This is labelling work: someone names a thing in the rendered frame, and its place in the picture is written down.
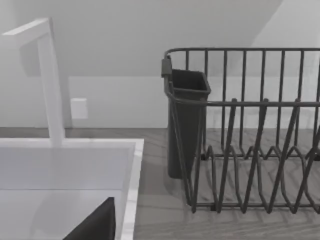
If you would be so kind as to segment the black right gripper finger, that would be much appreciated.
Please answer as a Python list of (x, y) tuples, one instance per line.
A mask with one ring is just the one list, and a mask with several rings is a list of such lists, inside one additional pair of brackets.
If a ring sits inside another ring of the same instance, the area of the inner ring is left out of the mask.
[(115, 198), (108, 197), (62, 240), (115, 240)]

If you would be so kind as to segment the dark grey cutlery holder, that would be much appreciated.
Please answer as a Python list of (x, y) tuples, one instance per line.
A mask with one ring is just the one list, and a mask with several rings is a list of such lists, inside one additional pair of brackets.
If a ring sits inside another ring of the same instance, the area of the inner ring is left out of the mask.
[[(172, 83), (174, 96), (179, 99), (206, 101), (211, 93), (207, 77), (201, 71), (173, 69)], [(198, 143), (200, 110), (197, 105), (188, 104), (177, 104), (176, 110), (182, 138), (184, 162), (187, 174), (190, 175)], [(168, 114), (167, 171), (172, 179), (182, 178), (174, 120), (171, 113)]]

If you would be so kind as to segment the white sink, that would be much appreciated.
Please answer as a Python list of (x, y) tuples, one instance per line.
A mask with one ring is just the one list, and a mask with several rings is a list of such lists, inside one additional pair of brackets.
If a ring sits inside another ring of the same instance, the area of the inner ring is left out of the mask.
[(0, 240), (63, 240), (107, 198), (115, 240), (134, 240), (142, 138), (65, 138), (0, 147)]

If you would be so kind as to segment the tall white tap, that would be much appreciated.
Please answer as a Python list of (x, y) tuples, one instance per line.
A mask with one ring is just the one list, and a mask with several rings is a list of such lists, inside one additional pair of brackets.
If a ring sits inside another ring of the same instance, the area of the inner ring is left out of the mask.
[(20, 48), (37, 42), (48, 138), (0, 138), (0, 148), (59, 148), (66, 138), (62, 110), (62, 94), (56, 50), (50, 18), (37, 18), (0, 36), (3, 48)]

